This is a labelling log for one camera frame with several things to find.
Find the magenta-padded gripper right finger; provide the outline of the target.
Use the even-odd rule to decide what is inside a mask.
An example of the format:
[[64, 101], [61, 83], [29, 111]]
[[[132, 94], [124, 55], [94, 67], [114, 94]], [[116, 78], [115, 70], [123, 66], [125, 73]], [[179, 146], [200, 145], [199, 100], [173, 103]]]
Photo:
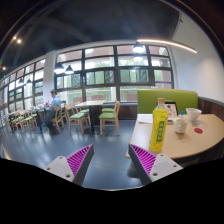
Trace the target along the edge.
[[182, 169], [180, 165], [165, 154], [153, 154], [133, 144], [129, 145], [129, 155], [143, 185], [147, 185]]

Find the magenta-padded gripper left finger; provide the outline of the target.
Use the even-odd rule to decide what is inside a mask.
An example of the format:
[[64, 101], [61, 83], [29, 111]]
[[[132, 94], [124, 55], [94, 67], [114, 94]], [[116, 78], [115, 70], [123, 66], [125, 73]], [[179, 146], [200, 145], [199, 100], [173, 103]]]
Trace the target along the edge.
[[81, 186], [93, 155], [94, 147], [90, 144], [67, 157], [58, 156], [45, 170]]

